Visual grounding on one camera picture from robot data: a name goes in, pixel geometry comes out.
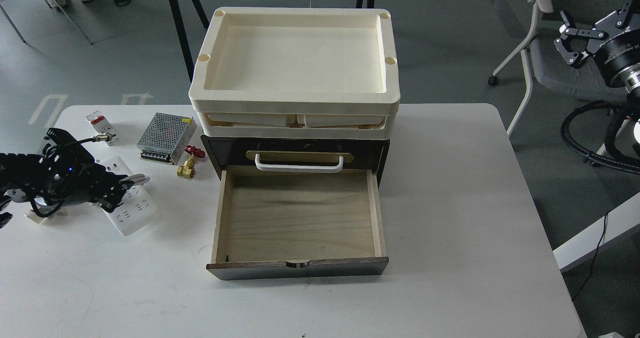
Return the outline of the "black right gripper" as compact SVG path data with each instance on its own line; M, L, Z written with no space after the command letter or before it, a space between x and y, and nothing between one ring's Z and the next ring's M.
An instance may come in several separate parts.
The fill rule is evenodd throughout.
M574 69L583 66L588 57L594 56L596 66L608 87L639 87L639 36L638 26L603 31L578 28L566 10L560 11L563 25L554 46L567 65Z

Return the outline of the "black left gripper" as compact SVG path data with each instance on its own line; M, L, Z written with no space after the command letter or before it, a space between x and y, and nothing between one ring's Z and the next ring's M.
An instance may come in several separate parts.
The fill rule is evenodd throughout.
M108 173L83 147L87 143L107 140L107 134L77 140L64 129L48 129L43 137L42 152L38 155L37 178L40 182L32 187L30 206L61 209L91 202L112 213L122 205L130 188L150 181L144 174Z

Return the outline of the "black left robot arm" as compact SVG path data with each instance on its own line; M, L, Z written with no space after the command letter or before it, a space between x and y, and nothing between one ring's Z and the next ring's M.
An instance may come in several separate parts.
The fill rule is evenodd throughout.
M96 163L82 146L88 142L112 140L109 133L76 140L68 131L49 128L37 154L0 155L1 208L11 201L29 202L35 215L54 215L62 207L97 203L111 213L122 205L126 192L144 185L144 174L115 174Z

